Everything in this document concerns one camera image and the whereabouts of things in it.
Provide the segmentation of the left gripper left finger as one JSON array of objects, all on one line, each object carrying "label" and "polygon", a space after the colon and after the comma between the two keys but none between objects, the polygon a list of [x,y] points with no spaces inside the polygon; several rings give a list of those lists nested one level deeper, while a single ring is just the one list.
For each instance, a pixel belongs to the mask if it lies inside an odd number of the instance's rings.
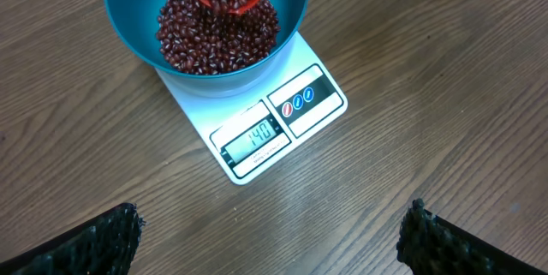
[{"label": "left gripper left finger", "polygon": [[144,219],[122,203],[1,264],[2,274],[127,275]]}]

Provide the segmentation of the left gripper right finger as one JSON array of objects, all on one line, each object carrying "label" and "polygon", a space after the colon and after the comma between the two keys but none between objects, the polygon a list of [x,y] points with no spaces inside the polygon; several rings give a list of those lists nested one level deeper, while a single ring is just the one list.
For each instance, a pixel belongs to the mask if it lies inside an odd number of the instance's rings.
[{"label": "left gripper right finger", "polygon": [[414,275],[547,275],[412,202],[402,219],[397,260]]}]

